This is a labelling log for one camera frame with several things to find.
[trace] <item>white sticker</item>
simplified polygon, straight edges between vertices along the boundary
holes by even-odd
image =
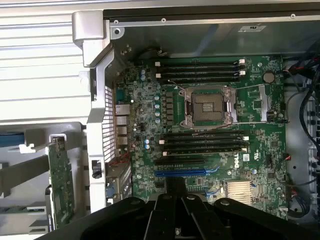
[[[256,33],[261,32],[266,26],[243,26],[238,31],[239,33]]]
[[[244,162],[249,162],[250,161],[250,155],[248,153],[243,154],[243,161]]]

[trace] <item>cpu socket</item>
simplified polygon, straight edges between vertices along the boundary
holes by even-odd
[[[237,122],[236,90],[227,86],[188,87],[179,92],[184,98],[185,119],[180,126],[188,129],[215,129]]]

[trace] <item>heatsink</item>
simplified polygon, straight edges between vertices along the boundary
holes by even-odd
[[[249,180],[231,180],[226,182],[226,196],[240,203],[252,205],[252,185]]]

